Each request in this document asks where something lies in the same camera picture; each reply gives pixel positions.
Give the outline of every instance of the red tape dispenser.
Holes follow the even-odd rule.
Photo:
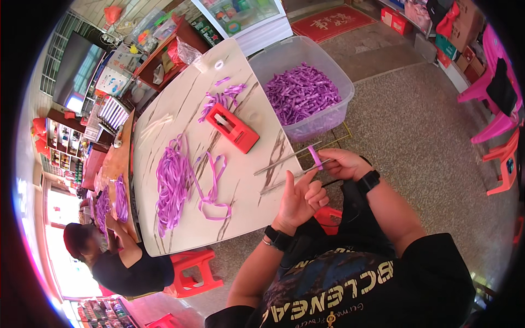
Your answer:
[[[246,154],[259,140],[259,135],[237,116],[217,103],[206,115],[206,121],[228,138],[239,150]]]

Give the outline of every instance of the refrigerator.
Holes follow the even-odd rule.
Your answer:
[[[292,36],[280,0],[192,0],[225,39],[234,38],[244,55]]]

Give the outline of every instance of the red bag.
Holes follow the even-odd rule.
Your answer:
[[[47,142],[44,140],[39,138],[37,141],[35,141],[35,148],[37,153],[42,153],[45,157],[51,158],[49,147],[47,146]]]
[[[64,118],[67,119],[74,119],[75,118],[75,112],[71,111],[64,111]]]
[[[447,39],[452,34],[452,23],[456,20],[456,17],[459,15],[458,4],[454,1],[452,7],[450,7],[448,13],[445,15],[443,20],[439,22],[436,26],[436,33],[439,33],[446,37]]]
[[[182,66],[185,64],[179,58],[179,54],[177,53],[177,46],[177,40],[171,41],[170,45],[167,47],[167,54],[171,58],[171,61],[175,64],[175,66]]]
[[[117,6],[110,6],[104,8],[104,15],[106,16],[106,22],[108,23],[108,25],[113,25],[116,21],[119,20],[121,11],[122,8],[119,8]]]
[[[33,119],[33,126],[35,127],[36,134],[46,133],[46,118]]]

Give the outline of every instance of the white marble table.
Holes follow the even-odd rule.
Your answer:
[[[151,103],[135,126],[135,199],[142,238],[151,256],[213,244],[269,225],[279,210],[283,188],[276,188],[262,197],[259,191],[283,181],[286,170],[294,174],[301,171],[297,158],[293,157],[264,174],[253,176],[255,171],[293,153],[292,147],[237,42],[231,38],[224,40],[203,57],[212,68],[201,73],[194,66],[188,67]],[[224,66],[215,70],[213,64],[220,59]],[[231,77],[230,81],[214,86],[216,81],[227,76]],[[228,100],[228,107],[260,136],[246,155],[207,121],[197,121],[203,104],[208,102],[206,91],[220,93],[228,86],[240,83],[245,83],[247,88],[237,96],[238,106],[230,105],[231,100]],[[171,121],[155,125],[155,122],[166,121],[169,115]],[[151,126],[154,130],[148,135]],[[184,205],[179,225],[167,230],[165,237],[161,238],[155,209],[159,198],[155,171],[168,142],[179,133],[187,136],[192,163],[205,151],[209,151],[213,158],[224,154],[228,159],[218,183],[217,202],[231,204],[232,216],[223,221],[207,220],[197,208],[200,198],[192,185],[192,198]],[[212,185],[209,163],[203,172],[197,170],[196,176],[207,194]],[[204,210],[209,216],[219,217],[226,213],[225,208],[210,205],[204,205]]]

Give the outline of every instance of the smartwatch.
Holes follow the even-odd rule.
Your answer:
[[[293,242],[293,237],[284,232],[273,229],[271,226],[266,227],[265,235],[271,240],[270,246],[285,252]]]
[[[379,184],[379,172],[377,170],[366,173],[357,183],[358,189],[364,196]]]

